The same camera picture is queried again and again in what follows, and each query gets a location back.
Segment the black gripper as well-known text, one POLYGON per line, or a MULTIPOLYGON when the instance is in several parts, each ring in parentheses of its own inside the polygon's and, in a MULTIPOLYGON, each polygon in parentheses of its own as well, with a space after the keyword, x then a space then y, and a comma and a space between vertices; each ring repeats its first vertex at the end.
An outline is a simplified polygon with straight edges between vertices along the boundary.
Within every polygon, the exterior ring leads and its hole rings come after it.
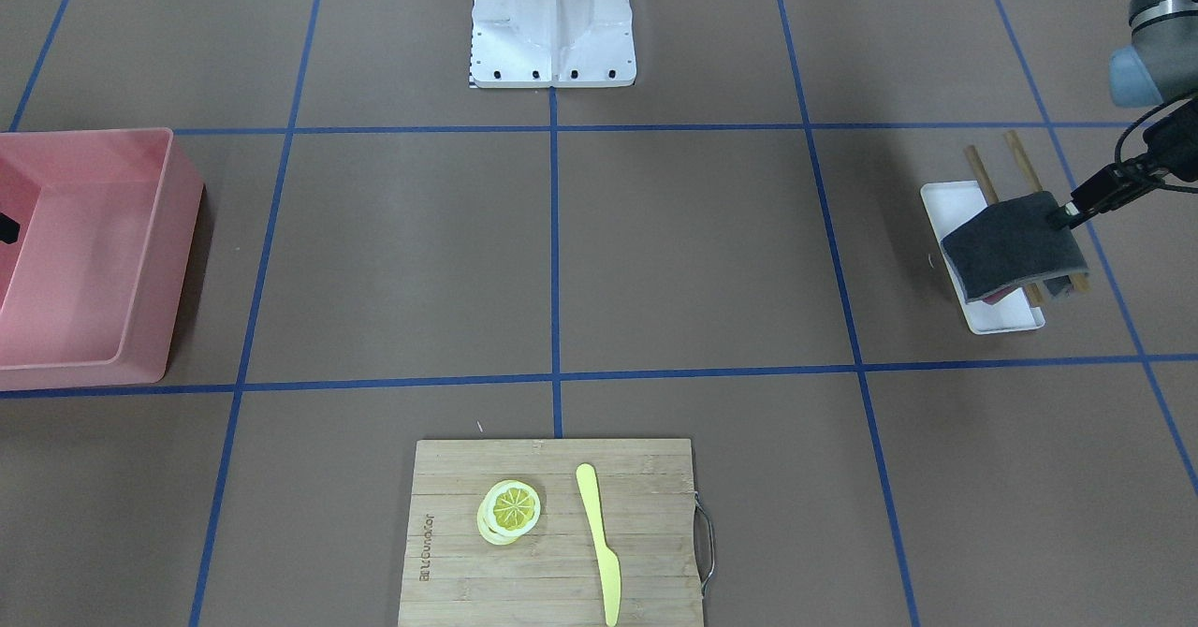
MULTIPOLYGON (((1144 152, 1138 156, 1138 169, 1155 177, 1172 175, 1182 183, 1197 181, 1197 101, 1188 98, 1173 111, 1148 125, 1142 133, 1144 152)), ((1071 199, 1055 207, 1045 221, 1054 230, 1082 227, 1097 215, 1106 213, 1144 195, 1144 181, 1133 168, 1108 164, 1075 187, 1071 199)))

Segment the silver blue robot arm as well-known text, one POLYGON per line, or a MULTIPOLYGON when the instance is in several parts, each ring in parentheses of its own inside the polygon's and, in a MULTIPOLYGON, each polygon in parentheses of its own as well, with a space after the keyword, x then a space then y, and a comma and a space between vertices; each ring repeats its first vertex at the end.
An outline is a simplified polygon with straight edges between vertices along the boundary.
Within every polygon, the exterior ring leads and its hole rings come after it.
POLYGON ((1130 41, 1108 61, 1114 105, 1140 109, 1114 146, 1114 159, 1075 187, 1047 217, 1073 229, 1163 189, 1193 195, 1197 180, 1197 0, 1130 0, 1130 41))

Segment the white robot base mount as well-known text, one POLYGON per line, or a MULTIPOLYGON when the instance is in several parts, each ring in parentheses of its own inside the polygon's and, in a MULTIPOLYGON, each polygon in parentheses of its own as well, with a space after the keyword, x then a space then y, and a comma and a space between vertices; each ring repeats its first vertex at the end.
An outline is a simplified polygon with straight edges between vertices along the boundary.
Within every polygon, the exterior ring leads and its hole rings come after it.
POLYGON ((474 0, 471 86, 629 88, 636 80, 633 0, 474 0))

